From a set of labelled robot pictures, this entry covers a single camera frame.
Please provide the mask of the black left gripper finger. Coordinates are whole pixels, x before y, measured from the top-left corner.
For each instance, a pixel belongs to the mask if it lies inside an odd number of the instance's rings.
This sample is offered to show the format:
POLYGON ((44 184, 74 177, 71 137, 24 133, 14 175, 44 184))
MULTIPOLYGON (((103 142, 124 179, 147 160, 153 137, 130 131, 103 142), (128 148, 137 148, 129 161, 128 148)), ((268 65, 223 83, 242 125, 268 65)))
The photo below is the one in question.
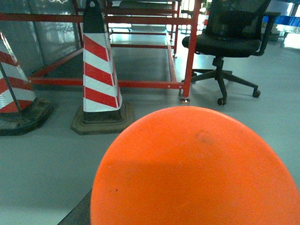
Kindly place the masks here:
POLYGON ((58 224, 90 225, 90 199, 91 190, 58 224))

